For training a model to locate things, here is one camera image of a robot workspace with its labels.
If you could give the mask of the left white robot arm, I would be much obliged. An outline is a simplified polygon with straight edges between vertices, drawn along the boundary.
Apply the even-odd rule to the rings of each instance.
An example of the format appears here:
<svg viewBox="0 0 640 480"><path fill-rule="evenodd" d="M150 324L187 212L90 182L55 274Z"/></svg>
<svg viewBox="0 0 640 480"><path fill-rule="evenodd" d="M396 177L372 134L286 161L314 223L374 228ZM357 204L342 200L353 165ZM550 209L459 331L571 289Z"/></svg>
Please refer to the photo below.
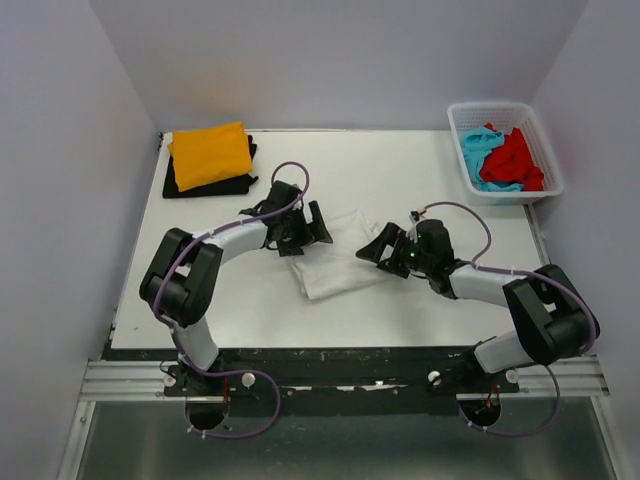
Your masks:
<svg viewBox="0 0 640 480"><path fill-rule="evenodd" d="M303 194L276 181L266 199L225 225L199 234L172 228L164 235L139 296L169 328L180 361L190 366L187 382L197 393L214 393L222 380L214 364L219 349L206 320L220 268L254 250L293 257L314 243L333 242L318 202L305 203Z"/></svg>

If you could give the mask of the white t shirt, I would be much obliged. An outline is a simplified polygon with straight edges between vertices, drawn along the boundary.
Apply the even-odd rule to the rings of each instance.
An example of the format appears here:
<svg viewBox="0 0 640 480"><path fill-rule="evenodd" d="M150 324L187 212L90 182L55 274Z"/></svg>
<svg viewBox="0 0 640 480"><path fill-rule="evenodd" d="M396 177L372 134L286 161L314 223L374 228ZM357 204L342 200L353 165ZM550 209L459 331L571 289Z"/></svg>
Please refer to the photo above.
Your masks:
<svg viewBox="0 0 640 480"><path fill-rule="evenodd" d="M301 293L311 301L385 282L391 276L356 258L356 251L380 233L378 223L359 210L327 222L332 244L315 243L290 259Z"/></svg>

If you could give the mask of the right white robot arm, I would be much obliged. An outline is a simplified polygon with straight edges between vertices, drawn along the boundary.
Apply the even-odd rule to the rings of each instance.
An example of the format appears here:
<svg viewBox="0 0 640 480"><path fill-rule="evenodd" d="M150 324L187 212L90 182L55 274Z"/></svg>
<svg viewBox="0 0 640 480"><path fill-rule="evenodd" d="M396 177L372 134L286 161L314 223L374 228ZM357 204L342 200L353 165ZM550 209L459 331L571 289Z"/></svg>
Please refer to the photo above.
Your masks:
<svg viewBox="0 0 640 480"><path fill-rule="evenodd" d="M498 372L577 356L599 334L593 314L560 267L509 271L463 261L436 219L419 221L409 231L388 223L356 257L402 278L422 276L446 298L477 300L509 311L514 330L477 344L471 360L460 367L462 384L474 392L493 384Z"/></svg>

